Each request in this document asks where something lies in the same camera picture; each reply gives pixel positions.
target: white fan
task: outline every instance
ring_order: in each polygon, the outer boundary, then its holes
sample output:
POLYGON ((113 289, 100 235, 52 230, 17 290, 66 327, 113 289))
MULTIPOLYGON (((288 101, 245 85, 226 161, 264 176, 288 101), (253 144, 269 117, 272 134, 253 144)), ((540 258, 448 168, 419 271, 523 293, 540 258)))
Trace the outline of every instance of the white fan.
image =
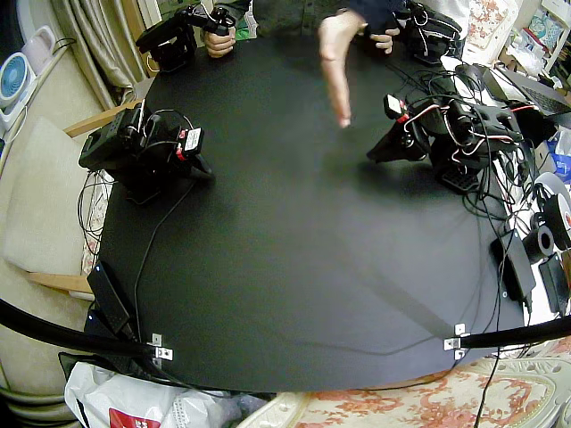
POLYGON ((0 128, 9 130, 36 89, 36 74, 23 53, 10 56, 0 69, 0 128))

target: black pole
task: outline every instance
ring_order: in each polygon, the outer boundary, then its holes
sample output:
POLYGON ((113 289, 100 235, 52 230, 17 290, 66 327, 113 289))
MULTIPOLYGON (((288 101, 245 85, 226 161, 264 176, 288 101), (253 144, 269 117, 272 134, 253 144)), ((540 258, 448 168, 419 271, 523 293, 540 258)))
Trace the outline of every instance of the black pole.
POLYGON ((15 308, 2 299, 0 299, 0 324, 32 339, 72 350, 134 358, 151 358, 155 351, 152 345, 107 339, 50 323, 15 308))
POLYGON ((563 317, 538 325, 519 327, 499 332, 471 334, 460 339, 460 347, 498 348, 510 345, 552 341, 571 335, 571 317, 563 317))

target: black table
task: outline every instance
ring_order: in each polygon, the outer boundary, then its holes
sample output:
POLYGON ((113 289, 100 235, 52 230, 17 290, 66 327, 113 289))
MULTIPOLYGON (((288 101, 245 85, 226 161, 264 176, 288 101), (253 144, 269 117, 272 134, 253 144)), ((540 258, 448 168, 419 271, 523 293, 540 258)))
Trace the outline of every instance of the black table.
MULTIPOLYGON (((488 220, 468 214, 428 163, 365 158, 391 126, 384 94, 403 84, 386 64, 419 68, 400 51, 352 49, 345 130, 312 39, 240 42, 218 61, 199 50, 193 67, 155 80, 148 105, 205 130, 217 175, 163 224, 141 279, 144 339, 160 333, 174 349, 171 375, 247 391, 392 383, 450 368, 443 338, 460 322, 472 333, 489 323, 488 220)), ((131 303, 151 233, 187 186, 143 208, 113 189, 100 255, 131 303)), ((522 323, 502 298, 501 327, 522 323)))

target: white plastic bag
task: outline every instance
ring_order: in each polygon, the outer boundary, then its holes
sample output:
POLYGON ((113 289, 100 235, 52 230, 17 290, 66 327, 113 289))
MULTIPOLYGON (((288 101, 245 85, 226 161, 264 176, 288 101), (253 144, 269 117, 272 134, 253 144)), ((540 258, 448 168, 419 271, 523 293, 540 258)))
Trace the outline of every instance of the white plastic bag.
POLYGON ((220 398, 141 381, 86 363, 74 366, 65 385, 65 402, 90 428, 222 428, 242 418, 241 398, 212 394, 220 398))

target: floral fabric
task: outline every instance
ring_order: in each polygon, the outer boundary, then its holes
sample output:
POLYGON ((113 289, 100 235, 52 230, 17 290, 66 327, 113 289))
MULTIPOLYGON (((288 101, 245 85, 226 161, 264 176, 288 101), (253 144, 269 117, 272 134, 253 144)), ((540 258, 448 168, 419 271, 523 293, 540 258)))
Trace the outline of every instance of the floral fabric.
POLYGON ((484 50, 508 14, 509 8, 503 0, 471 1, 468 43, 484 50))
MULTIPOLYGON (((295 428, 347 426, 472 428, 488 373, 475 366, 454 369, 426 386, 396 391, 333 391, 310 396, 295 428)), ((538 375, 517 379, 497 373, 487 393, 480 426, 524 424, 549 401, 553 386, 538 375)))

